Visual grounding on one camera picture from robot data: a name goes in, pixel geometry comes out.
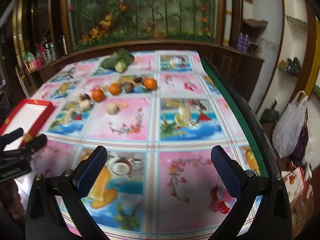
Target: orange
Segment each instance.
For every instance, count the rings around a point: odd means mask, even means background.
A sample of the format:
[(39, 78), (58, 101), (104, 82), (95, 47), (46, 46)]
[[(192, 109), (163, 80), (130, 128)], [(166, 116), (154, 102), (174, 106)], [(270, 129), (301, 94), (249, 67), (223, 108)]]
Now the orange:
[(149, 90), (157, 89), (157, 81), (154, 78), (144, 78), (142, 84)]
[(92, 91), (92, 99), (96, 102), (101, 102), (104, 98), (104, 92), (101, 89), (95, 89)]
[(117, 83), (113, 83), (109, 86), (109, 92), (111, 93), (111, 95), (116, 96), (119, 95), (121, 93), (121, 87), (119, 84)]

